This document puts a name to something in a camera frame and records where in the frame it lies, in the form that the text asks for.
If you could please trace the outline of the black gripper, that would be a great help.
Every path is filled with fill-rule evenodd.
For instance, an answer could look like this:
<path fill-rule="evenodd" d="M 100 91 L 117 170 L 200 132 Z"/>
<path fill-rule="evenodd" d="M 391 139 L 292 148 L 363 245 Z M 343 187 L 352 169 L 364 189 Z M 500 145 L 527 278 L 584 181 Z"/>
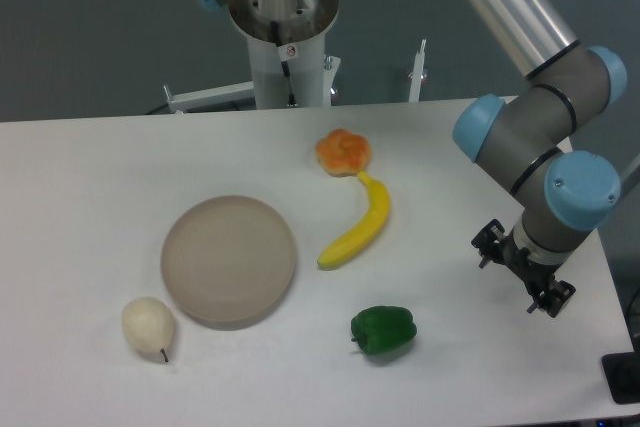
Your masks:
<path fill-rule="evenodd" d="M 506 266 L 525 285 L 532 298 L 526 309 L 529 314 L 539 310 L 556 318 L 576 292 L 576 288 L 554 277 L 555 266 L 536 262 L 527 248 L 518 248 L 513 234 L 505 236 L 503 225 L 492 219 L 472 239 L 471 245 L 478 251 L 479 268 L 489 263 Z"/>

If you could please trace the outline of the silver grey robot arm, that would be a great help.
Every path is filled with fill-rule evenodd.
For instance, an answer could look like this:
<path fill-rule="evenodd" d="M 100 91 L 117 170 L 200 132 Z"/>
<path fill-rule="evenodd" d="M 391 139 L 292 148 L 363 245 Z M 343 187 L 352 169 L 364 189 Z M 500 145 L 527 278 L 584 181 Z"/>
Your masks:
<path fill-rule="evenodd" d="M 338 0 L 197 0 L 206 11 L 227 7 L 249 45 L 254 98 L 260 108 L 328 104 L 321 40 Z M 556 271 L 599 227 L 623 187 L 615 168 L 585 152 L 565 153 L 562 140 L 624 92 L 621 59 L 586 48 L 547 0 L 469 0 L 530 87 L 506 102 L 475 100 L 458 118 L 457 146 L 523 207 L 511 230 L 492 221 L 473 239 L 484 263 L 506 266 L 536 309 L 556 316 L 574 294 Z"/>

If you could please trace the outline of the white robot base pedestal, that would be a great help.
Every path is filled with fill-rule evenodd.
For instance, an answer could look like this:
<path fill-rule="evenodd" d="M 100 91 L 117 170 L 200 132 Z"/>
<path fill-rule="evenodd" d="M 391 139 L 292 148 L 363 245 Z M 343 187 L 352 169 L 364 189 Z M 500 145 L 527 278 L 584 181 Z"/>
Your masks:
<path fill-rule="evenodd" d="M 236 0 L 231 20 L 245 37 L 259 110 L 327 107 L 339 61 L 327 60 L 326 34 L 339 0 Z"/>

